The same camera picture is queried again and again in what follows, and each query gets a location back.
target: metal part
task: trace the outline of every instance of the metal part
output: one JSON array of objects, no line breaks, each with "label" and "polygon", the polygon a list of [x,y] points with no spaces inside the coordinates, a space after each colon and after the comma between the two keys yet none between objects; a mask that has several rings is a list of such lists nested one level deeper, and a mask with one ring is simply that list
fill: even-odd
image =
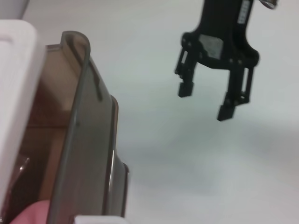
[{"label": "metal part", "polygon": [[259,0],[264,6],[269,9],[275,9],[278,0]]}]

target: white label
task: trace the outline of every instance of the white label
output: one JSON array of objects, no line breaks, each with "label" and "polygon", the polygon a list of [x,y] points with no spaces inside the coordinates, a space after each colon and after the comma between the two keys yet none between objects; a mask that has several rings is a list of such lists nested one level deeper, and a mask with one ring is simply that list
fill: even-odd
[{"label": "white label", "polygon": [[202,43],[209,57],[220,59],[223,48],[222,39],[202,34],[199,36],[199,41]]},{"label": "white label", "polygon": [[249,11],[250,7],[250,1],[249,0],[243,0],[242,5],[241,5],[241,10],[238,18],[238,23],[239,24],[245,24],[246,19],[247,19],[247,14]]}]

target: white table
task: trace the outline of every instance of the white table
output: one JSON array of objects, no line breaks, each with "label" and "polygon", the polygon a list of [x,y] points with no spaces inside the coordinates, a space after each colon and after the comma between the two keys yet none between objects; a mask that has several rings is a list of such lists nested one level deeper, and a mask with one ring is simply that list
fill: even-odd
[{"label": "white table", "polygon": [[202,0],[31,0],[25,20],[47,44],[84,33],[120,105],[118,150],[129,165],[132,224],[297,224],[298,0],[256,1],[248,40],[261,55],[251,103],[216,120],[228,72],[198,66],[177,96],[180,37]]}]

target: white plastic object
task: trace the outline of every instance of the white plastic object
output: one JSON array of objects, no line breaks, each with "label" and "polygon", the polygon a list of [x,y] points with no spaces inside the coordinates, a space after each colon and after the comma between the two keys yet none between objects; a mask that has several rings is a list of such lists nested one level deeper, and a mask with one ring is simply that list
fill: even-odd
[{"label": "white plastic object", "polygon": [[45,45],[21,20],[0,20],[0,209],[28,121]]},{"label": "white plastic object", "polygon": [[129,224],[119,216],[76,216],[74,224]]}]

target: pink object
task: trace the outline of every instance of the pink object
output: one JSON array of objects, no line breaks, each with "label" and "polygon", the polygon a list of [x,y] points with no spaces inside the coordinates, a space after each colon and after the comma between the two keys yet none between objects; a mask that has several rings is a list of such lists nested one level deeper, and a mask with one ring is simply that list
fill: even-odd
[{"label": "pink object", "polygon": [[50,201],[40,201],[22,211],[10,224],[46,224]]}]

